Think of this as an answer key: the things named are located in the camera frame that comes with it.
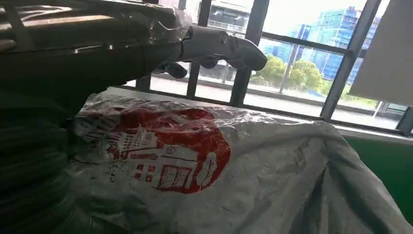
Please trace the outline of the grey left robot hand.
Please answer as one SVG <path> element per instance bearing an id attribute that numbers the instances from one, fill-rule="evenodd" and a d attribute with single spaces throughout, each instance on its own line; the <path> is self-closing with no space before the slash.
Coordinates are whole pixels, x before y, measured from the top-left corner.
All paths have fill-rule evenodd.
<path id="1" fill-rule="evenodd" d="M 76 114 L 86 98 L 153 72 L 185 76 L 225 60 L 259 71 L 251 41 L 192 24 L 188 13 L 138 0 L 3 0 L 0 118 Z"/>

